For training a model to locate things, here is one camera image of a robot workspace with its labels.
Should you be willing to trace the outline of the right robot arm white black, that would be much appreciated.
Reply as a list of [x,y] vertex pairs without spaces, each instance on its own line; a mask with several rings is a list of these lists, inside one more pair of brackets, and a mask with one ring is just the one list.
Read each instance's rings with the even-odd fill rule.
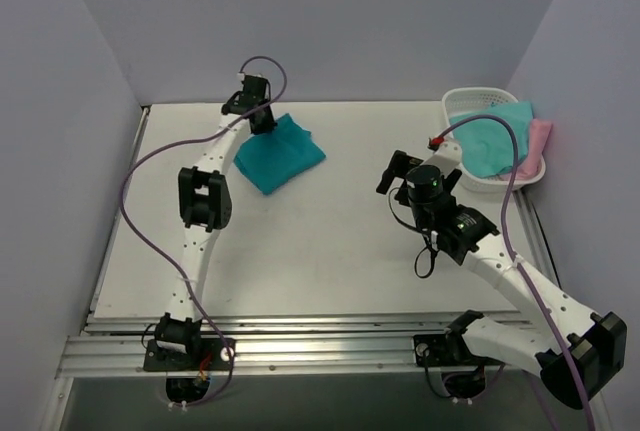
[[397,150],[377,193],[410,208],[400,226],[419,235],[432,259],[443,254],[490,284],[533,326],[512,330],[468,310],[445,331],[444,351],[456,364],[493,360],[540,378],[565,406],[580,410],[623,368],[627,325],[576,301],[519,254],[509,253],[504,230],[452,194],[460,154],[436,151],[428,160]]

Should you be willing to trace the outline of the aluminium rail frame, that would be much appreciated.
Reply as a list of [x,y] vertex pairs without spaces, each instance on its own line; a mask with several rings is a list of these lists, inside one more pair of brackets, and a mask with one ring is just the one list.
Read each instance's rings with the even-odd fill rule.
[[[211,258],[202,302],[237,341],[236,373],[405,371],[412,337],[469,309],[510,329],[534,326],[490,284],[440,254],[432,277],[414,275],[424,243],[373,190],[294,183],[264,197],[231,185],[229,227]],[[143,373],[141,334],[168,308],[172,267],[119,226],[84,335],[69,338],[59,377]]]

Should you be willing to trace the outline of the teal t shirt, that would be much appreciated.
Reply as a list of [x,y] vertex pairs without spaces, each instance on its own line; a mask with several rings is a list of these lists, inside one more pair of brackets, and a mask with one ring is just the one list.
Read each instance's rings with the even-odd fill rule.
[[276,124],[271,133],[254,135],[243,143],[234,158],[240,173],[265,196],[326,159],[312,133],[289,113]]

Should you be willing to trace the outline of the light teal shirt in basket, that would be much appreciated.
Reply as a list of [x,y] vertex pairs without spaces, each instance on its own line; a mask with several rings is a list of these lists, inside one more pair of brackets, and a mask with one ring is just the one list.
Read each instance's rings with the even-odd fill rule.
[[[479,114],[499,117],[509,124],[518,146],[518,162],[527,155],[529,125],[533,110],[528,101],[490,106],[480,112],[469,112],[449,118],[451,124]],[[477,178],[488,179],[507,174],[513,165],[513,148],[506,129],[493,120],[481,119],[458,127],[454,138],[462,146],[462,164]]]

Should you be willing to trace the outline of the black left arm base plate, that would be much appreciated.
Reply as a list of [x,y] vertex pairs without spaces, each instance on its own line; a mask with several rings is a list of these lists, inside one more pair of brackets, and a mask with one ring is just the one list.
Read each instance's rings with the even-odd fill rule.
[[230,357],[219,338],[206,337],[192,353],[159,347],[155,340],[147,344],[145,372],[229,371]]

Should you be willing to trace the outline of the white plastic laundry basket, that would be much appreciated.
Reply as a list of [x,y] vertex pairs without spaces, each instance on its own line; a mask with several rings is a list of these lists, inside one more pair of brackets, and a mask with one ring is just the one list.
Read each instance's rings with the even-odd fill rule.
[[[446,125],[480,114],[496,116],[513,130],[518,146],[516,189],[539,182],[546,172],[543,152],[552,123],[536,118],[533,106],[511,93],[492,87],[462,87],[447,91],[441,99]],[[488,119],[474,120],[452,132],[462,146],[461,184],[474,192],[504,190],[513,166],[513,148],[503,125]]]

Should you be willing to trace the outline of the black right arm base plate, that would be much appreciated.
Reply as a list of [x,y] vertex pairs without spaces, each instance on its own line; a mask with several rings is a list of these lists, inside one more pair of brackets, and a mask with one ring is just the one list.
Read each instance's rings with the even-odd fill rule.
[[412,337],[414,360],[418,367],[499,366],[500,361],[470,354],[457,354],[444,333],[417,334]]

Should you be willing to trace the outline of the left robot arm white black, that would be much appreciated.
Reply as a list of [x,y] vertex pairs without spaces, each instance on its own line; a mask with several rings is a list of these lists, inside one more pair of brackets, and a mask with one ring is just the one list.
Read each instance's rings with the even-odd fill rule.
[[252,134],[276,128],[268,105],[271,85],[260,75],[240,75],[242,88],[222,105],[219,130],[196,163],[178,174],[179,214],[185,226],[179,284],[154,332],[156,345],[179,370],[194,368],[202,356],[202,298],[214,244],[231,219],[226,174],[241,144]]

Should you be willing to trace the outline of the pink shirt in basket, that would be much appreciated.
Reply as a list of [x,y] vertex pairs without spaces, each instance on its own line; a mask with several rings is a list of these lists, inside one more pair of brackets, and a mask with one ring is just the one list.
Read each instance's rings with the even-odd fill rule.
[[526,157],[516,171],[517,181],[530,181],[538,177],[542,170],[543,151],[552,131],[551,121],[534,118],[529,125],[529,141]]

